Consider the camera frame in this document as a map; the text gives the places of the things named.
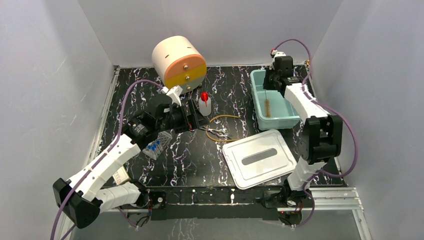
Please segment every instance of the teal plastic bin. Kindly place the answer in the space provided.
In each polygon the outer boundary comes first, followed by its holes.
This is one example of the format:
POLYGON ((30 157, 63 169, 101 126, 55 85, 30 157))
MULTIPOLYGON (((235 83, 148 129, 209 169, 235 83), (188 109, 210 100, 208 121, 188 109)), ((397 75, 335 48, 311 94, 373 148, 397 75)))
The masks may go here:
POLYGON ((301 120, 295 108, 289 101, 274 90, 266 90, 269 100, 271 117, 266 117, 265 90, 262 87, 265 70, 253 70, 250 73, 252 81, 252 96, 256 110, 257 123, 262 131, 270 129, 291 129, 301 120))

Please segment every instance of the marble pattern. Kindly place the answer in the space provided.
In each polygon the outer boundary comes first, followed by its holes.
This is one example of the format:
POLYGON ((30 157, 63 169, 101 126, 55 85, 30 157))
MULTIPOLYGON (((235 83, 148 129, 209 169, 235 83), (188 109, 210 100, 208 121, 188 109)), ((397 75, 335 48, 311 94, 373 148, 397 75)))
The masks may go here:
MULTIPOLYGON (((250 73, 261 69, 261 66, 225 66, 208 67, 205 80, 201 87, 181 96, 181 100, 200 97, 207 92, 212 101, 212 114, 217 116, 230 114, 240 117, 217 119, 210 126, 223 128, 233 134, 234 138, 245 138, 260 132, 251 94, 250 73)), ((304 66, 297 66, 296 75, 307 74, 304 66)), ((101 137, 98 151, 109 145, 118 130, 119 111, 127 88, 136 80, 148 79, 161 83, 154 68, 123 68, 119 72, 106 124, 101 137)), ((125 105, 124 123, 127 116, 142 110, 153 95, 159 94, 156 86, 148 83, 135 86, 125 105)), ((280 130, 290 150, 296 159, 299 158, 296 143, 302 125, 299 123, 293 129, 280 130)), ((148 158, 140 153, 130 159, 125 168, 132 179, 140 180, 147 186, 235 186, 229 168, 222 155, 224 143, 214 142, 207 138, 201 130, 175 134, 173 139, 158 159, 148 158)), ((337 167, 332 159, 324 168, 331 173, 337 173, 337 167)), ((273 179, 262 185, 279 185, 286 177, 273 179)), ((332 179, 318 175, 312 185, 345 185, 340 179, 332 179)), ((106 186, 115 185, 111 178, 106 186)))

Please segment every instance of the white plastic bottle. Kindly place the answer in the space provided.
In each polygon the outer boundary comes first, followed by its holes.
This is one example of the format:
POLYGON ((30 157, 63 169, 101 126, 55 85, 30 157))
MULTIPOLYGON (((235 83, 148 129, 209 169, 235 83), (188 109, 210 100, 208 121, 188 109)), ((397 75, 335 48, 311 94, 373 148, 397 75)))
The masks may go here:
POLYGON ((199 111, 203 116, 208 116, 212 113, 212 102, 207 92, 202 92, 198 99, 199 111))

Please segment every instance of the tan hose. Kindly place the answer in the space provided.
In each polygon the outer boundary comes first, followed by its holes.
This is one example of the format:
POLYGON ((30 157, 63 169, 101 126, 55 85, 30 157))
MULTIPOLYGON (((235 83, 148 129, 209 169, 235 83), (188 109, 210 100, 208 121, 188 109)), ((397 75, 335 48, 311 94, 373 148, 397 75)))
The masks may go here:
MULTIPOLYGON (((235 119, 239 119, 239 118, 240 118, 240 117, 238 117, 238 116, 234 116, 234 115, 226 115, 226 114, 224 114, 224 115, 218 115, 218 116, 216 116, 216 117, 212 118, 212 119, 209 121, 209 123, 212 123, 215 119, 217 119, 217 118, 222 118, 222 117, 229 117, 229 118, 235 118, 235 119)), ((239 138, 237 138, 237 139, 226 139, 226 140, 223 140, 223 139, 216 139, 216 138, 211 137, 211 135, 209 135, 208 131, 205 131, 205 132, 206 132, 206 136, 207 136, 210 140, 213 140, 213 141, 215 141, 215 142, 219 142, 219 143, 229 143, 229 142, 234 142, 234 141, 240 140, 239 138)))

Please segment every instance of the red bottle cap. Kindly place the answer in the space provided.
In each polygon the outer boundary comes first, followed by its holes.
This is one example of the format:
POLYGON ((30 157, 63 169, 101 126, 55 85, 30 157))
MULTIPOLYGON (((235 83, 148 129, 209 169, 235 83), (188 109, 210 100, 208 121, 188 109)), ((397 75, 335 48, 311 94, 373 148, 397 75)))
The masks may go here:
POLYGON ((206 102, 208 99, 209 99, 209 95, 208 95, 208 93, 207 92, 202 92, 201 93, 201 95, 200 95, 200 99, 203 101, 203 102, 206 102))

